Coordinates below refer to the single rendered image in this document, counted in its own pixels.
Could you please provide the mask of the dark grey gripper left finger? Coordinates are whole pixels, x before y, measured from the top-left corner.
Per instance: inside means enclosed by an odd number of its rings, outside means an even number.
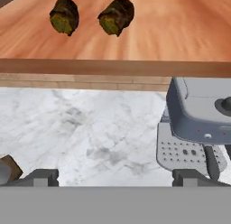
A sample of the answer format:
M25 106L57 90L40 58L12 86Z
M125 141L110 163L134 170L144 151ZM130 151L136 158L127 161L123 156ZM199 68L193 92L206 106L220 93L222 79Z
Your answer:
M6 186L53 187L59 186L58 178L58 169L36 169L22 179L7 183Z

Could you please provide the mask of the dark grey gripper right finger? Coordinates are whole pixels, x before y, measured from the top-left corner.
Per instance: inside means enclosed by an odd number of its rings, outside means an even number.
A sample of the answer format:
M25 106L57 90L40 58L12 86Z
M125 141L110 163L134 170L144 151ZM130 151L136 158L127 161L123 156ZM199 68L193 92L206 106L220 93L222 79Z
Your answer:
M225 187L224 182L208 179L194 169L174 169L172 171L173 187Z

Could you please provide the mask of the wooden cabinet shelf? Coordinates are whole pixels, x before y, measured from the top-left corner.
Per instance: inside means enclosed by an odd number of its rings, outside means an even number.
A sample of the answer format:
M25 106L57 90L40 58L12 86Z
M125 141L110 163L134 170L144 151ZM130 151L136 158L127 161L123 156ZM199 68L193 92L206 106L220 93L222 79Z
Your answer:
M79 26L51 25L57 0L0 8L0 72L231 77L231 0L130 0L134 19L119 36L98 15L113 0L72 0Z

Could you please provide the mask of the brown and grey block object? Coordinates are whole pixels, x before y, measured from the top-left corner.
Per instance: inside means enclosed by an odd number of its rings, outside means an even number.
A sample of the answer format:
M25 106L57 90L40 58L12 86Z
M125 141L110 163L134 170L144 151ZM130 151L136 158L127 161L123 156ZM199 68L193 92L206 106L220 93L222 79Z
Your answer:
M11 155L0 158L0 185L18 180L22 174L22 169Z

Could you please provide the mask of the grey espresso coffee machine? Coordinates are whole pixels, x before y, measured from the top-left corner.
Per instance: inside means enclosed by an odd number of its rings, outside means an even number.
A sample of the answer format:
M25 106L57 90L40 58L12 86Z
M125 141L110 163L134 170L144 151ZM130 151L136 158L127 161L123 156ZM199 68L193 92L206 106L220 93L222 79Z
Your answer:
M231 79L172 78L157 127L157 163L220 182L226 169L221 145L231 158Z

